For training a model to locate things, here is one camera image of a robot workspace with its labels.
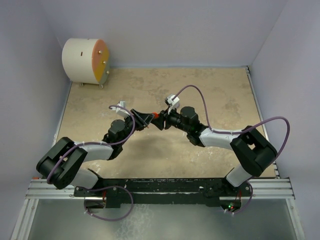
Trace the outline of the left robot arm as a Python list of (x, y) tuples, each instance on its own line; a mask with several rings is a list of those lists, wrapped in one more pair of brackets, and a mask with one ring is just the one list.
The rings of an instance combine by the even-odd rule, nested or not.
[(123, 150), (123, 144), (135, 131), (148, 127), (154, 113), (141, 113), (134, 109), (124, 119), (116, 119), (99, 142), (75, 142), (62, 137), (39, 160), (36, 170), (49, 184), (63, 189), (79, 179), (83, 162), (93, 160), (113, 160)]

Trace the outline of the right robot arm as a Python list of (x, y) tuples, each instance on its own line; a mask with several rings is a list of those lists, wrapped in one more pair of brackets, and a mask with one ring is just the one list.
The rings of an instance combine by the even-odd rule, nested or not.
[(175, 109), (162, 110), (151, 121), (159, 130), (175, 127), (187, 133), (191, 144), (199, 147), (218, 147), (232, 150), (239, 161), (222, 183), (222, 190), (228, 196), (235, 195), (240, 185), (252, 177), (259, 177), (273, 162), (277, 150), (255, 128), (247, 126), (247, 132), (227, 134), (216, 133), (199, 121), (199, 116), (191, 106), (183, 107), (178, 113)]

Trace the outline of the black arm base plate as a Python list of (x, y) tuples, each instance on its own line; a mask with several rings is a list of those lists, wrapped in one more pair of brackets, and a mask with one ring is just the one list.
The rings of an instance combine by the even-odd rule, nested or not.
[(247, 182), (238, 187), (218, 178), (101, 178), (93, 189), (77, 186), (76, 197), (100, 199), (105, 208), (122, 204), (205, 205), (239, 208), (253, 194)]

